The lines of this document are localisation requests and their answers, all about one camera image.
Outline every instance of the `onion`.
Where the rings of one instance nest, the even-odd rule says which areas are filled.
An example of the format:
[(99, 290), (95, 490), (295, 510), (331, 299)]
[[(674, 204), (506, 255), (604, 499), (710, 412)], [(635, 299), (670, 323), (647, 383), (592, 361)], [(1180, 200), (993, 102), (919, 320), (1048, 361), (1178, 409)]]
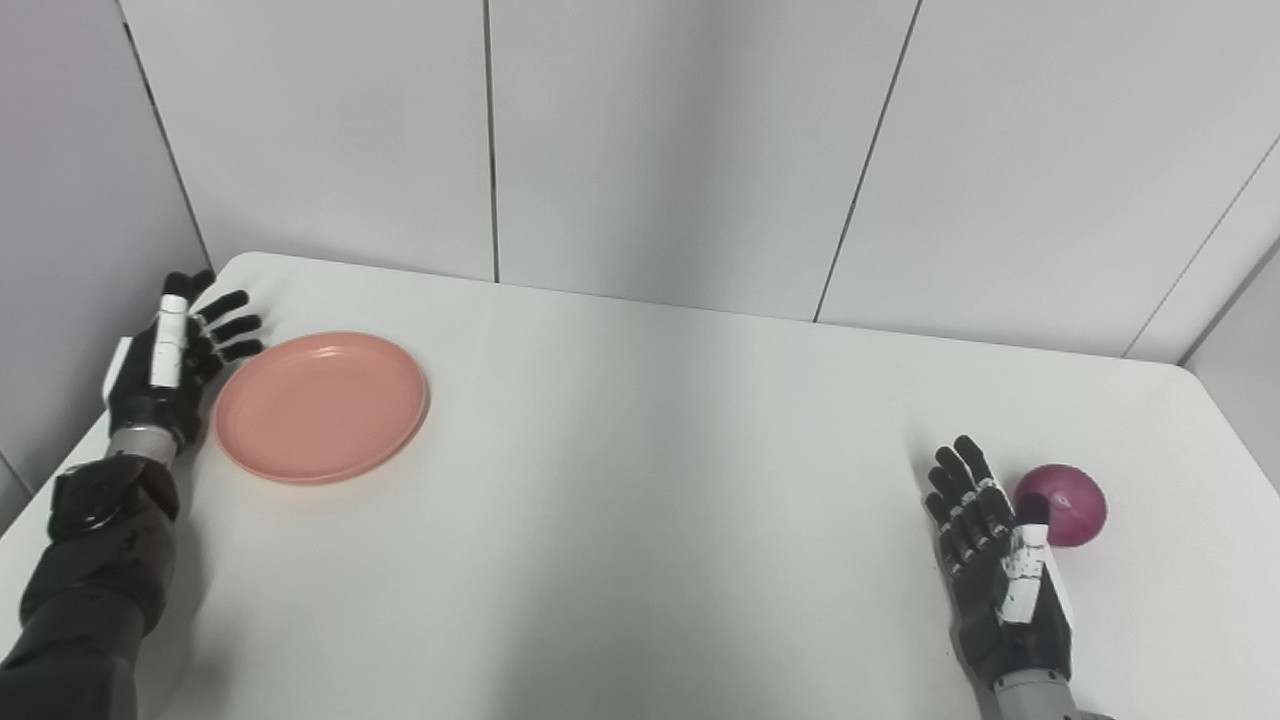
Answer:
[(1082, 546), (1097, 537), (1107, 520), (1107, 498), (1102, 488), (1079, 468), (1041, 465), (1018, 483), (1014, 506), (1028, 493), (1048, 498), (1048, 543), (1052, 546)]

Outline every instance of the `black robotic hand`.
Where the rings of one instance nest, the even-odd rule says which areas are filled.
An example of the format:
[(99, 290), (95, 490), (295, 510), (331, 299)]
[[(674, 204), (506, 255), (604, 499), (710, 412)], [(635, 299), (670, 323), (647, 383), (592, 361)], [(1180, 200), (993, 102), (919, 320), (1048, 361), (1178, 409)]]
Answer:
[(45, 550), (0, 660), (0, 717), (134, 720), (133, 665), (160, 621), (175, 557), (178, 492), (168, 464), (200, 433), (205, 384), (262, 350), (243, 291), (195, 313), (212, 273), (172, 273), (151, 325), (123, 338), (108, 372), (108, 457), (55, 480)]
[(210, 270), (193, 277), (170, 273), (155, 322), (122, 340), (104, 384), (111, 434), (137, 425), (161, 428), (173, 434), (182, 450), (200, 434), (205, 384), (225, 365), (261, 352), (260, 341), (238, 340), (262, 327), (257, 315), (221, 322), (248, 304), (244, 291), (191, 310), (191, 304), (212, 282)]
[(1024, 670), (1071, 675), (1071, 624), (1048, 550), (1048, 501), (1016, 512), (968, 436), (941, 447), (924, 500), (956, 610), (965, 664), (987, 688)]

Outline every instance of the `gray wall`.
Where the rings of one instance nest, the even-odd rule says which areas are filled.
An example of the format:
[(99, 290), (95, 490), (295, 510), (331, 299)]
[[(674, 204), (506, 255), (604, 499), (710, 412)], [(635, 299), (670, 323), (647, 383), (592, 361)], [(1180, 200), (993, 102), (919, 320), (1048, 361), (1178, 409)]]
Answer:
[(101, 413), (115, 338), (206, 265), (113, 0), (0, 3), (0, 529)]
[(1271, 259), (1187, 366), (1280, 488), (1280, 260)]

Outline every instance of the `fingertip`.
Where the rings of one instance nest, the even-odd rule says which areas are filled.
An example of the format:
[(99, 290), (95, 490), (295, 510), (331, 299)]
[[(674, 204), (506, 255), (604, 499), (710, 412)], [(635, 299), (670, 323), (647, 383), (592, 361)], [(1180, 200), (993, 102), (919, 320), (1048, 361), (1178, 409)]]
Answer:
[(205, 292), (206, 290), (209, 290), (211, 284), (214, 284), (215, 278), (216, 275), (214, 274), (214, 272), (209, 269), (200, 270), (198, 273), (192, 275), (191, 277), (192, 297), (193, 299), (200, 297), (200, 293)]
[(1050, 519), (1048, 498), (1038, 492), (1028, 492), (1018, 497), (1018, 524), (1047, 525)]
[(193, 297), (191, 292), (191, 278), (186, 273), (169, 273), (164, 278), (164, 295), (177, 295), (178, 297), (186, 299), (188, 302)]

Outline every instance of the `white table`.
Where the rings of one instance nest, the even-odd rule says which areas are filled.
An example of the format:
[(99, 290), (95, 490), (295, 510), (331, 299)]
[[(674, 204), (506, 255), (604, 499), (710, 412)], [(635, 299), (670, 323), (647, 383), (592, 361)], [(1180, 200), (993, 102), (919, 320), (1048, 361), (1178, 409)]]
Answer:
[[(401, 343), (433, 402), (333, 486), (204, 445), (145, 717), (978, 717), (920, 506), (961, 432), (1006, 480), (1065, 461), (1107, 492), (1059, 553), (1082, 705), (1280, 707), (1280, 497), (1180, 369), (261, 254), (219, 287), (273, 343)], [(0, 541), (4, 648), (49, 496)]]

